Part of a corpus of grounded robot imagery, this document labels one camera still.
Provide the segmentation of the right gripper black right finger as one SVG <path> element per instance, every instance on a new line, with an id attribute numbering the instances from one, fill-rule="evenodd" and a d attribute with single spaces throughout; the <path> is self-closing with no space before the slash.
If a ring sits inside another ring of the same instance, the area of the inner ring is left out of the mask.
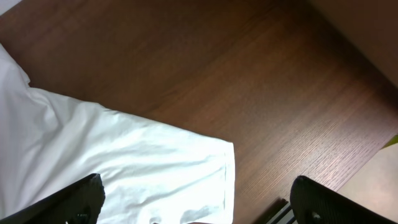
<path id="1" fill-rule="evenodd" d="M 298 224 L 397 224 L 303 175 L 292 184 L 290 204 Z"/>

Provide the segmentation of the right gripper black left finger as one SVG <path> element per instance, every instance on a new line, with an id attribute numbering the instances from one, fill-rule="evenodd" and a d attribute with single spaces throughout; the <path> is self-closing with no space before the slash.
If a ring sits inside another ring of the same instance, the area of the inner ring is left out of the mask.
<path id="1" fill-rule="evenodd" d="M 105 200 L 101 176 L 90 174 L 1 220 L 1 224 L 96 224 Z"/>

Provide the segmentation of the white t-shirt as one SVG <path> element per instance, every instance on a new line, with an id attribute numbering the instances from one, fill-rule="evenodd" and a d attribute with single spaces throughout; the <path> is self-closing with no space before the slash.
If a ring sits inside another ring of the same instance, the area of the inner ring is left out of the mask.
<path id="1" fill-rule="evenodd" d="M 1 216 L 97 173 L 100 223 L 231 223 L 234 147 L 29 85 L 1 50 Z"/>

